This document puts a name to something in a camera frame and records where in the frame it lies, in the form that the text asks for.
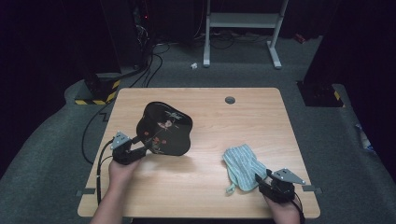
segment white metal stand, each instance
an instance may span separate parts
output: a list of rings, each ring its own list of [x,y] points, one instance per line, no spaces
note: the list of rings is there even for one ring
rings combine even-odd
[[[286,7],[289,0],[283,0],[279,13],[211,13],[210,0],[207,0],[204,67],[210,66],[210,27],[241,27],[241,28],[272,28],[274,34],[272,40],[267,41],[267,46],[274,62],[274,67],[282,67],[275,50],[275,44],[279,30],[285,17]]]

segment light wood tabletop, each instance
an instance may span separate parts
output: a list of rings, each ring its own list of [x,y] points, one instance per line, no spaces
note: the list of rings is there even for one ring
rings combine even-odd
[[[235,102],[227,104],[226,97]],[[222,158],[229,147],[250,146],[258,161],[272,171],[287,167],[310,185],[288,113],[274,88],[122,89],[108,121],[86,189],[95,189],[96,164],[102,147],[121,131],[136,136],[137,122],[150,102],[160,101],[193,120],[191,148],[183,156],[151,154],[134,172],[128,189],[126,217],[268,218],[271,212],[258,188],[227,195],[231,181]],[[142,147],[138,143],[133,147]],[[107,149],[104,158],[111,155]],[[108,186],[102,166],[102,196]],[[307,218],[320,214],[313,191],[295,184]],[[83,194],[78,213],[92,217],[95,194]]]

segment yellow and black hazard tape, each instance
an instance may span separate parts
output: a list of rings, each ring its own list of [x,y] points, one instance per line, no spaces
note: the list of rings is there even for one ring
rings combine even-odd
[[[102,98],[102,99],[75,99],[75,103],[77,105],[106,105],[110,103],[111,101],[114,100],[116,97],[117,93],[117,88],[120,85],[120,81],[114,82],[114,84],[111,87],[111,90],[109,91],[109,94],[107,98]]]

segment round grommet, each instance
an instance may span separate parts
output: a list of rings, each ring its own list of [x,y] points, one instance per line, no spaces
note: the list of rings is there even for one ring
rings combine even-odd
[[[229,104],[229,105],[232,105],[232,104],[235,103],[235,98],[233,98],[232,96],[227,96],[227,97],[225,98],[225,103],[227,103],[227,104]]]

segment light blue cloth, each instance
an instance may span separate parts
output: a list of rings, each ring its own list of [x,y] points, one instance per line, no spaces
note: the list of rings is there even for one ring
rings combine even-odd
[[[227,163],[228,176],[233,182],[226,192],[232,194],[238,186],[242,191],[251,191],[259,184],[255,174],[261,178],[267,177],[266,167],[257,161],[256,155],[246,144],[240,147],[230,147],[223,155]]]

